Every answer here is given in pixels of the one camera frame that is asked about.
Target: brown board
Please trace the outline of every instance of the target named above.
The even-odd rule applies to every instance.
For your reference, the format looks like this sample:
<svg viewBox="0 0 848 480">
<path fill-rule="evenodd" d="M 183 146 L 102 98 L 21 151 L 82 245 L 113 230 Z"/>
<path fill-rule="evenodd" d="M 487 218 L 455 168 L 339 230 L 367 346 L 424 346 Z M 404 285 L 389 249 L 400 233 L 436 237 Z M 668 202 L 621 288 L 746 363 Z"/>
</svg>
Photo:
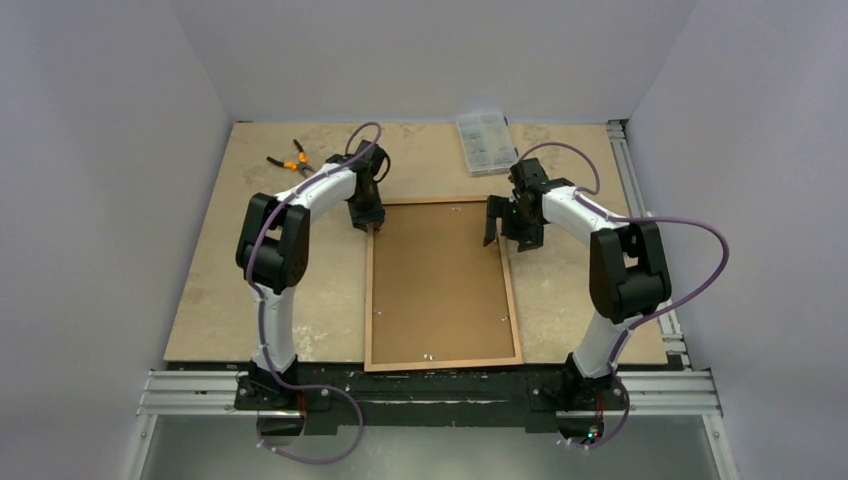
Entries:
<svg viewBox="0 0 848 480">
<path fill-rule="evenodd" d="M 384 205 L 366 248 L 365 370 L 522 363 L 504 242 L 483 247 L 485 197 Z"/>
</svg>

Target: table surface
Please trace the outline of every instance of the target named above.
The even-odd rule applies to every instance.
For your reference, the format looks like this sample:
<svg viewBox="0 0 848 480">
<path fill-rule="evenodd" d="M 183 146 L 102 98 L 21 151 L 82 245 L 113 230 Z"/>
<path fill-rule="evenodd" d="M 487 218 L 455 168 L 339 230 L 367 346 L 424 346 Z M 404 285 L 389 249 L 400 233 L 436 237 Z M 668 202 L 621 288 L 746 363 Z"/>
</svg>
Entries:
<svg viewBox="0 0 848 480">
<path fill-rule="evenodd" d="M 265 161 L 296 158 L 297 138 L 317 169 L 344 149 L 357 124 L 237 123 L 206 212 L 189 275 L 165 351 L 167 361 L 245 361 L 256 347 L 256 314 L 235 249 L 249 198 L 287 190 L 301 177 Z M 570 143 L 597 165 L 596 200 L 627 212 L 615 159 L 602 125 L 513 124 L 520 151 L 547 140 Z M 370 138 L 373 132 L 365 131 Z M 388 123 L 382 146 L 392 169 L 380 184 L 383 199 L 509 195 L 506 175 L 468 174 L 454 124 Z M 564 149 L 537 152 L 551 178 L 591 185 L 583 160 Z M 589 250 L 555 226 L 545 246 L 519 254 L 509 245 L 519 335 L 524 360 L 562 362 L 580 343 L 594 311 L 589 298 Z M 363 360 L 365 345 L 365 233 L 350 225 L 347 205 L 333 207 L 312 226 L 309 267 L 298 285 L 294 339 L 302 361 Z M 623 363 L 665 363 L 659 327 L 649 322 L 631 337 Z"/>
</svg>

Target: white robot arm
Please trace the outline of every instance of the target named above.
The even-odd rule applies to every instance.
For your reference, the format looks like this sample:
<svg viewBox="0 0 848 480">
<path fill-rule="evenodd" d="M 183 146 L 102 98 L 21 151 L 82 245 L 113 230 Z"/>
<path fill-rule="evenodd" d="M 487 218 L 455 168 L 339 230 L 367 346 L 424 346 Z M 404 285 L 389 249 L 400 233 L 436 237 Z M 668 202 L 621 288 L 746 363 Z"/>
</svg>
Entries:
<svg viewBox="0 0 848 480">
<path fill-rule="evenodd" d="M 363 141 L 357 152 L 369 145 L 369 142 Z M 292 334 L 294 295 L 307 267 L 310 225 L 337 203 L 347 201 L 355 228 L 364 231 L 369 227 L 379 229 L 385 219 L 385 210 L 374 176 L 387 158 L 386 152 L 375 146 L 370 155 L 349 168 L 339 169 L 338 164 L 346 158 L 334 155 L 305 181 L 315 180 L 307 188 L 303 188 L 304 182 L 273 196 L 260 193 L 251 198 L 236 251 L 236 263 L 245 275 L 256 238 L 271 211 L 292 192 L 302 190 L 285 206 L 272 225 L 272 228 L 282 228 L 280 239 L 266 237 L 259 247 L 254 265 L 253 280 L 262 296 L 253 289 L 251 293 L 256 308 L 263 309 L 265 337 L 272 363 L 268 365 L 260 345 L 252 357 L 259 368 L 285 372 L 296 358 Z"/>
<path fill-rule="evenodd" d="M 515 164 L 509 179 L 515 185 L 510 198 L 488 199 L 484 245 L 495 239 L 500 218 L 500 234 L 516 240 L 519 252 L 543 245 L 547 223 L 564 228 L 590 249 L 589 292 L 596 311 L 566 360 L 564 385 L 575 394 L 593 395 L 608 386 L 627 341 L 622 333 L 671 296 L 659 229 L 655 223 L 616 222 L 611 219 L 619 217 L 591 200 L 578 201 L 581 189 L 566 179 L 549 179 L 538 159 Z M 627 267 L 625 255 L 637 258 L 637 264 Z"/>
</svg>

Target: purple cable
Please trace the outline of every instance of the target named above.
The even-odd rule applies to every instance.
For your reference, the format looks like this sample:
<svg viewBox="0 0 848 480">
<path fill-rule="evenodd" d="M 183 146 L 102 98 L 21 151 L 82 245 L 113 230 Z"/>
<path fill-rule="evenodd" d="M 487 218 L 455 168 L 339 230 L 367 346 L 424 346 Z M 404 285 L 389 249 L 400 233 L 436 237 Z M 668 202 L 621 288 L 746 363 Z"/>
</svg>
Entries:
<svg viewBox="0 0 848 480">
<path fill-rule="evenodd" d="M 567 150 L 571 150 L 572 152 L 576 153 L 577 155 L 580 155 L 583 158 L 583 160 L 586 160 L 586 163 L 592 169 L 592 174 L 595 175 L 595 189 L 589 190 L 586 187 L 578 187 L 577 191 L 586 192 L 586 193 L 589 193 L 589 194 L 592 194 L 592 195 L 597 195 L 598 192 L 601 191 L 601 176 L 600 176 L 600 174 L 598 174 L 598 169 L 597 169 L 597 167 L 595 167 L 595 162 L 593 162 L 589 158 L 589 156 L 586 155 L 585 153 L 583 153 L 579 148 L 577 148 L 573 145 L 569 145 L 567 143 L 562 143 L 562 142 L 542 142 L 542 143 L 536 145 L 535 147 L 531 148 L 530 150 L 527 150 L 526 152 L 524 152 L 524 155 L 522 155 L 521 158 L 518 159 L 518 161 L 520 162 L 520 161 L 524 160 L 525 158 L 527 158 L 527 155 L 529 155 L 529 154 L 531 154 L 531 153 L 535 152 L 536 150 L 543 148 L 543 147 L 561 147 L 561 148 L 565 148 Z"/>
<path fill-rule="evenodd" d="M 727 261 L 730 258 L 730 246 L 727 243 L 727 239 L 724 237 L 724 235 L 722 235 L 721 232 L 718 231 L 718 229 L 716 229 L 715 227 L 713 227 L 712 225 L 710 225 L 708 223 L 701 222 L 701 221 L 698 221 L 698 220 L 690 220 L 690 219 L 681 218 L 681 217 L 619 217 L 619 216 L 609 216 L 608 213 L 605 212 L 603 209 L 599 208 L 598 206 L 596 206 L 595 204 L 590 202 L 588 199 L 586 199 L 582 195 L 579 195 L 579 193 L 583 193 L 583 192 L 589 193 L 589 194 L 592 194 L 592 195 L 597 195 L 598 192 L 601 191 L 601 177 L 600 177 L 600 175 L 598 175 L 598 169 L 595 167 L 595 163 L 592 162 L 592 160 L 585 153 L 580 151 L 580 149 L 578 149 L 575 146 L 569 145 L 567 143 L 562 143 L 562 142 L 543 142 L 543 143 L 540 143 L 540 144 L 536 145 L 535 147 L 531 148 L 530 150 L 527 150 L 526 152 L 524 152 L 524 155 L 522 155 L 521 158 L 518 159 L 518 161 L 520 162 L 520 161 L 524 160 L 529 153 L 531 153 L 531 152 L 533 152 L 533 151 L 535 151 L 539 148 L 548 147 L 548 146 L 562 147 L 562 148 L 571 150 L 572 152 L 580 155 L 580 157 L 582 157 L 583 160 L 585 160 L 586 163 L 589 164 L 589 167 L 592 168 L 592 173 L 594 173 L 594 175 L 595 175 L 595 189 L 590 190 L 586 187 L 577 187 L 576 191 L 578 192 L 578 195 L 575 195 L 575 198 L 577 199 L 578 202 L 580 202 L 581 205 L 588 208 L 589 210 L 594 212 L 596 215 L 600 215 L 600 216 L 606 218 L 607 220 L 610 220 L 610 221 L 613 221 L 613 222 L 622 222 L 622 223 L 625 223 L 625 222 L 626 223 L 658 222 L 658 223 L 674 223 L 674 224 L 679 224 L 679 225 L 691 225 L 693 227 L 702 228 L 702 229 L 712 233 L 718 239 L 719 243 L 721 244 L 721 261 L 719 261 L 718 267 L 716 267 L 716 269 L 704 281 L 704 283 L 702 283 L 700 286 L 698 286 L 698 288 L 696 288 L 695 290 L 692 290 L 691 292 L 686 294 L 680 300 L 678 300 L 678 301 L 676 301 L 672 304 L 666 305 L 665 307 L 655 311 L 654 313 L 645 315 L 642 318 L 640 318 L 639 320 L 636 320 L 630 326 L 628 326 L 626 329 L 624 329 L 624 331 L 621 332 L 621 335 L 619 335 L 618 339 L 616 339 L 615 344 L 613 345 L 612 350 L 610 352 L 608 362 L 609 362 L 610 372 L 612 373 L 613 379 L 621 387 L 622 396 L 623 396 L 623 399 L 624 399 L 624 413 L 621 416 L 621 420 L 618 422 L 618 424 L 615 426 L 615 428 L 613 428 L 612 432 L 610 432 L 609 435 L 604 435 L 603 438 L 601 438 L 601 440 L 599 440 L 599 441 L 597 441 L 597 442 L 595 442 L 591 445 L 579 445 L 579 444 L 578 445 L 572 445 L 572 444 L 569 444 L 569 445 L 572 445 L 572 446 L 575 446 L 575 447 L 578 447 L 578 448 L 583 448 L 585 450 L 591 450 L 591 449 L 600 447 L 601 445 L 612 440 L 618 434 L 618 432 L 620 432 L 621 429 L 624 427 L 624 422 L 627 421 L 627 417 L 630 415 L 630 393 L 627 391 L 627 388 L 625 388 L 624 382 L 622 382 L 621 378 L 618 376 L 618 368 L 617 368 L 617 365 L 615 363 L 615 359 L 618 358 L 619 352 L 621 351 L 622 348 L 624 348 L 624 342 L 627 340 L 627 337 L 637 327 L 640 327 L 640 326 L 644 325 L 645 323 L 647 323 L 651 320 L 654 320 L 655 318 L 659 317 L 660 315 L 665 315 L 666 313 L 674 310 L 675 308 L 678 308 L 678 307 L 680 307 L 680 306 L 682 306 L 686 303 L 689 303 L 689 301 L 691 301 L 693 298 L 700 295 L 704 290 L 706 290 L 710 285 L 712 285 L 713 282 L 715 282 L 716 279 L 719 277 L 719 275 L 721 275 L 721 272 L 724 271 L 724 268 L 727 266 Z"/>
<path fill-rule="evenodd" d="M 262 349 L 262 355 L 265 358 L 265 363 L 268 365 L 269 371 L 271 372 L 271 376 L 274 377 L 274 380 L 280 386 L 282 386 L 283 388 L 288 389 L 288 390 L 305 391 L 305 390 L 327 389 L 331 392 L 338 393 L 339 395 L 344 397 L 345 400 L 350 402 L 351 405 L 353 405 L 354 410 L 356 410 L 356 416 L 359 417 L 359 429 L 357 430 L 356 438 L 353 440 L 353 443 L 351 443 L 350 446 L 345 451 L 343 451 L 342 453 L 340 453 L 336 456 L 333 456 L 333 457 L 328 457 L 328 458 L 301 457 L 299 455 L 295 455 L 293 453 L 289 453 L 289 452 L 277 449 L 276 447 L 273 447 L 273 446 L 269 445 L 267 442 L 265 442 L 265 439 L 262 438 L 262 433 L 259 429 L 259 425 L 257 424 L 256 434 L 259 437 L 259 444 L 261 446 L 265 447 L 267 450 L 271 451 L 272 453 L 276 453 L 277 455 L 280 455 L 281 457 L 285 457 L 285 458 L 294 460 L 296 462 L 306 463 L 306 464 L 309 464 L 309 465 L 327 465 L 327 464 L 330 464 L 330 463 L 333 463 L 333 462 L 337 462 L 337 461 L 347 457 L 348 455 L 350 455 L 356 449 L 356 447 L 359 445 L 359 442 L 362 440 L 362 434 L 365 431 L 365 419 L 362 416 L 362 409 L 359 407 L 359 404 L 356 403 L 356 400 L 349 393 L 345 392 L 344 390 L 342 390 L 338 387 L 334 387 L 332 385 L 292 385 L 290 383 L 287 383 L 285 380 L 283 380 L 280 377 L 279 374 L 277 374 L 276 370 L 274 369 L 274 363 L 271 361 L 271 353 L 268 351 L 268 343 L 266 341 L 266 335 L 265 335 L 265 308 L 264 307 L 265 307 L 265 300 L 267 300 L 267 298 L 265 297 L 265 294 L 262 292 L 262 289 L 260 289 L 256 285 L 256 283 L 254 283 L 254 281 L 253 281 L 253 268 L 256 265 L 256 256 L 259 252 L 258 246 L 262 245 L 262 241 L 265 240 L 265 236 L 268 234 L 268 230 L 271 228 L 271 225 L 274 223 L 274 220 L 277 218 L 277 216 L 280 214 L 280 212 L 283 210 L 283 208 L 285 208 L 286 205 L 289 204 L 289 202 L 291 202 L 296 197 L 298 197 L 301 193 L 303 193 L 304 190 L 306 190 L 310 186 L 318 183 L 319 181 L 321 181 L 322 179 L 324 179 L 324 178 L 326 178 L 330 175 L 333 175 L 333 174 L 341 171 L 344 168 L 349 167 L 353 163 L 359 161 L 365 155 L 370 154 L 372 151 L 374 151 L 374 148 L 377 145 L 377 142 L 380 140 L 380 135 L 382 135 L 382 133 L 383 133 L 383 129 L 382 129 L 382 127 L 380 127 L 380 124 L 377 123 L 377 122 L 367 122 L 367 123 L 363 123 L 362 125 L 360 125 L 359 128 L 357 128 L 353 132 L 353 134 L 351 134 L 350 138 L 347 141 L 347 147 L 345 147 L 345 154 L 347 154 L 347 150 L 350 147 L 350 143 L 353 141 L 353 139 L 356 137 L 356 135 L 358 135 L 359 132 L 361 132 L 362 130 L 364 130 L 367 127 L 375 127 L 377 129 L 377 135 L 374 136 L 374 140 L 372 140 L 371 144 L 368 147 L 364 148 L 361 152 L 357 153 L 356 155 L 350 157 L 347 161 L 345 161 L 344 163 L 342 163 L 338 167 L 336 167 L 332 170 L 329 170 L 326 173 L 323 173 L 323 174 L 320 174 L 320 175 L 316 174 L 316 175 L 313 175 L 313 176 L 307 178 L 306 180 L 304 180 L 300 185 L 298 185 L 294 189 L 294 192 L 288 194 L 286 196 L 286 198 L 284 198 L 279 203 L 279 205 L 277 205 L 277 207 L 271 212 L 271 214 L 265 220 L 265 223 L 262 225 L 262 228 L 259 230 L 259 236 L 256 237 L 256 243 L 254 244 L 254 245 L 257 245 L 257 248 L 253 249 L 253 251 L 250 253 L 250 258 L 247 261 L 247 269 L 246 269 L 247 283 L 248 283 L 248 285 L 250 285 L 251 288 L 253 288 L 253 290 L 256 291 L 256 293 L 259 295 L 259 299 L 260 299 L 259 300 L 259 314 L 258 314 L 259 345 L 260 345 L 260 348 Z"/>
</svg>

